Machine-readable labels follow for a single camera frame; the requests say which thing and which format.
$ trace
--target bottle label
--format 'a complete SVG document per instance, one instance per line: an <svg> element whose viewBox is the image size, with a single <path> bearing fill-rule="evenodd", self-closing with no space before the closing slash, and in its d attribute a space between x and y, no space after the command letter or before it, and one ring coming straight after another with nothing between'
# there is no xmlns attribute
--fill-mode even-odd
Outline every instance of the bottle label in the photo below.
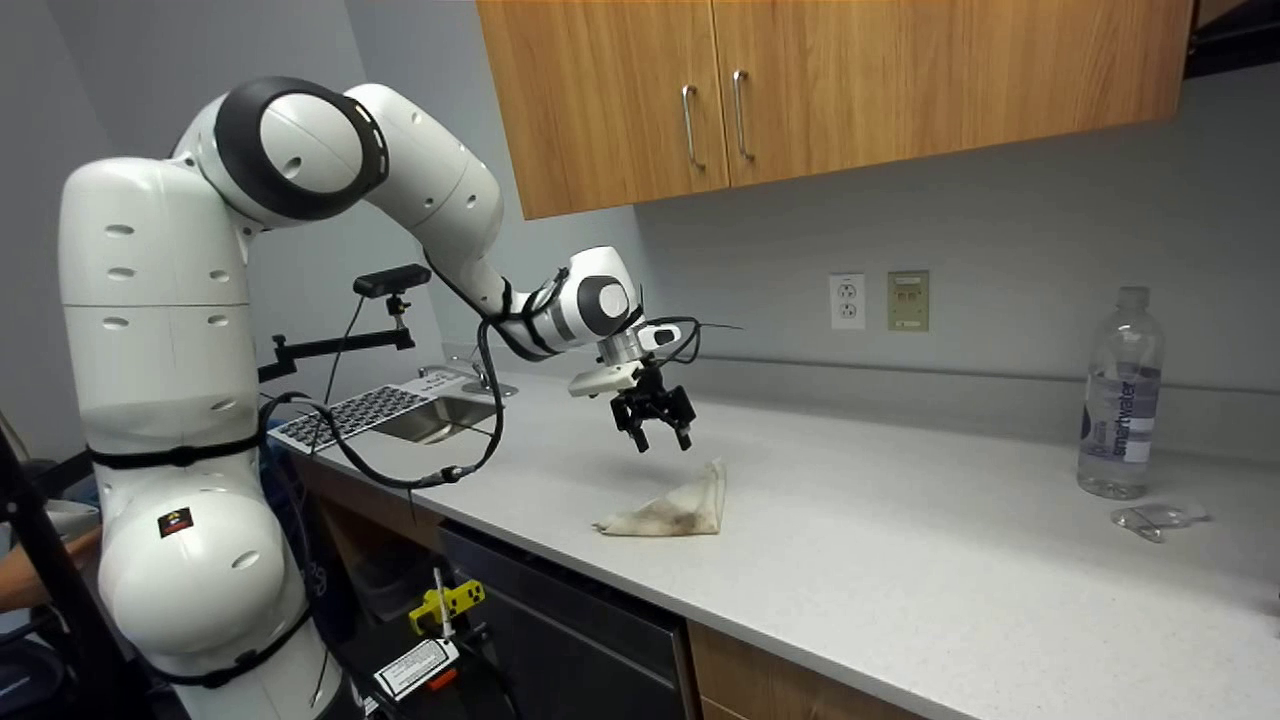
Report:
<svg viewBox="0 0 1280 720"><path fill-rule="evenodd" d="M1159 368L1088 368L1082 446L1096 461L1148 464Z"/></svg>

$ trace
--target electrical outlet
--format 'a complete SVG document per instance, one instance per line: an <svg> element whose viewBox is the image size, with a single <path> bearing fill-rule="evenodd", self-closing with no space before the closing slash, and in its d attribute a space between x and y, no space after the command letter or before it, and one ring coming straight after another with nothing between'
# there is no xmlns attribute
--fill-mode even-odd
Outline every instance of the electrical outlet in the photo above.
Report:
<svg viewBox="0 0 1280 720"><path fill-rule="evenodd" d="M829 304L834 304L834 331L868 328L868 275L864 270L829 275Z"/></svg>
<svg viewBox="0 0 1280 720"><path fill-rule="evenodd" d="M927 331L927 270L890 270L890 328Z"/></svg>

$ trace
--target yellow clamp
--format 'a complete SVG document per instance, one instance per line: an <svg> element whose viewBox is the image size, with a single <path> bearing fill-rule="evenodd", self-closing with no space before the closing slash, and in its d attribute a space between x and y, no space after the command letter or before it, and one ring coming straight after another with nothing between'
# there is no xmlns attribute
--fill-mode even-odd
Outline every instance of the yellow clamp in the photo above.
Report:
<svg viewBox="0 0 1280 720"><path fill-rule="evenodd" d="M480 579L466 579L458 589L427 589L423 598L407 610L413 632L427 634L441 627L441 603L449 603L449 620L473 610L476 603L484 603L484 585Z"/></svg>

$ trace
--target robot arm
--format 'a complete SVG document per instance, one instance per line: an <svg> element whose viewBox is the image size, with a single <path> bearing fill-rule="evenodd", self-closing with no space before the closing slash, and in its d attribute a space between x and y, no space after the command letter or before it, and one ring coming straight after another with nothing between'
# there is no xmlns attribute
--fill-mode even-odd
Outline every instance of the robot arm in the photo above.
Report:
<svg viewBox="0 0 1280 720"><path fill-rule="evenodd" d="M613 249L589 249L535 291L511 287L490 249L499 223L491 170L423 108L386 85L330 90L303 80L251 80L209 105L177 157L195 163L225 203L256 228L326 221L373 199L407 228L438 275L484 316L519 361L549 361L589 338L602 368L575 396L620 392L615 423L646 446L646 421L664 421L688 446L693 409L646 362L682 328L646 323L639 287Z"/></svg>

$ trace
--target white wall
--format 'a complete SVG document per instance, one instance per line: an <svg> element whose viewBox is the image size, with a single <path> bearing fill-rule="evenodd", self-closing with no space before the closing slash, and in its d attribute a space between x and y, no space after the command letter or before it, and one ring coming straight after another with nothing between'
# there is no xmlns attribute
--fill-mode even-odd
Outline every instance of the white wall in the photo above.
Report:
<svg viewBox="0 0 1280 720"><path fill-rule="evenodd" d="M51 17L67 36L59 65L85 76L55 88L91 100L112 152L164 152L195 105L243 76L406 88L496 169L509 191L496 263L518 282L539 282L571 249L620 242L654 311L741 323L710 331L722 354L1075 374L1115 282L1142 278L1178 384L1280 392L1267 316L1280 306L1280 66L1190 85L1164 126L525 223L473 0L51 0ZM343 236L368 236L365 263L413 254L373 212L261 242L263 328L342 328L338 282L359 269ZM874 270L874 300L890 269L927 269L931 331L829 331L823 275L845 269ZM432 300L445 338L466 348L473 311L441 287Z"/></svg>
<svg viewBox="0 0 1280 720"><path fill-rule="evenodd" d="M44 0L0 4L0 412L38 456L79 444L55 297L59 180L103 132Z"/></svg>
<svg viewBox="0 0 1280 720"><path fill-rule="evenodd" d="M1075 374L1115 287L1154 282L1173 380L1280 392L1280 65L1191 80L1158 126L525 223L473 0L349 6L375 72L491 158L519 282L620 242L655 311L741 323L710 351L1028 374ZM845 269L874 270L868 331L829 331ZM931 270L931 331L883 331L890 269ZM441 320L469 343L466 306Z"/></svg>
<svg viewBox="0 0 1280 720"><path fill-rule="evenodd" d="M169 157L195 108L251 76L303 76L330 88L359 85L365 55L342 0L51 0L67 52L85 72L117 157ZM351 275L415 263L420 249L382 212L358 207L342 221L282 228L251 242L256 354L267 362L273 336L342 336L358 297ZM441 361L441 323L427 291L407 291L415 351L351 351L338 396L386 384ZM358 331L394 328L368 304ZM330 361L303 361L299 374L273 388L319 396Z"/></svg>

